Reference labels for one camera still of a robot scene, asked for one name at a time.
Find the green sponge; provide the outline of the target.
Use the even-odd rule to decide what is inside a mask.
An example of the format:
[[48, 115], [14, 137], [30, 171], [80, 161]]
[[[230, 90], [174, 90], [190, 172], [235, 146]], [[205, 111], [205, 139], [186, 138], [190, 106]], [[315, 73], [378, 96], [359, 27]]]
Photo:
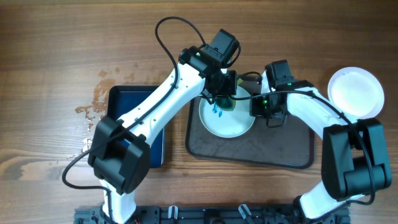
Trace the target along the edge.
[[236, 106], [236, 101], [229, 96], [216, 96], [215, 103], [223, 111], [233, 111]]

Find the white plate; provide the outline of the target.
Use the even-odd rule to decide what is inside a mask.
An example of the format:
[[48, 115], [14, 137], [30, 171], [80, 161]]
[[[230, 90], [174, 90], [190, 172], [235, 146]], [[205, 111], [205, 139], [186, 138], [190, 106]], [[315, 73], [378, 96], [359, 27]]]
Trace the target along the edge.
[[205, 99], [199, 103], [199, 117], [204, 127], [221, 138], [235, 138], [246, 133], [254, 124], [249, 114], [249, 100], [236, 101], [234, 110], [225, 111], [218, 105], [210, 105]]
[[363, 68], [345, 67], [338, 70], [330, 78], [327, 92], [335, 106], [361, 119], [377, 116], [384, 107], [382, 85]]

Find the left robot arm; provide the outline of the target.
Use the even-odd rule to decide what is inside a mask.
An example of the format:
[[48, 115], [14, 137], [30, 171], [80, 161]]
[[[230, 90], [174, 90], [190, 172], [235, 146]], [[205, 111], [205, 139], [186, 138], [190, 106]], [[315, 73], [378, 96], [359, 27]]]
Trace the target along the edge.
[[184, 49], [169, 77], [148, 98], [118, 119], [105, 116], [95, 129], [88, 163], [104, 187], [104, 219], [126, 223], [136, 210], [134, 191], [150, 168], [150, 146], [164, 126], [190, 100], [236, 93], [229, 61], [241, 47], [221, 29], [210, 44]]

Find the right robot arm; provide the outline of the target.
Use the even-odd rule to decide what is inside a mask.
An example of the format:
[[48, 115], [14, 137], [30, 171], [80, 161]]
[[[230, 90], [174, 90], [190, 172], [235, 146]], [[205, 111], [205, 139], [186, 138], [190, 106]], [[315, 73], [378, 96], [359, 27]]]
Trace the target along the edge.
[[296, 80], [286, 60], [266, 65], [262, 90], [251, 96], [251, 115], [295, 116], [322, 139], [322, 180], [297, 197], [295, 218], [323, 221], [352, 203], [370, 205], [392, 184], [382, 124], [376, 118], [344, 114], [306, 80]]

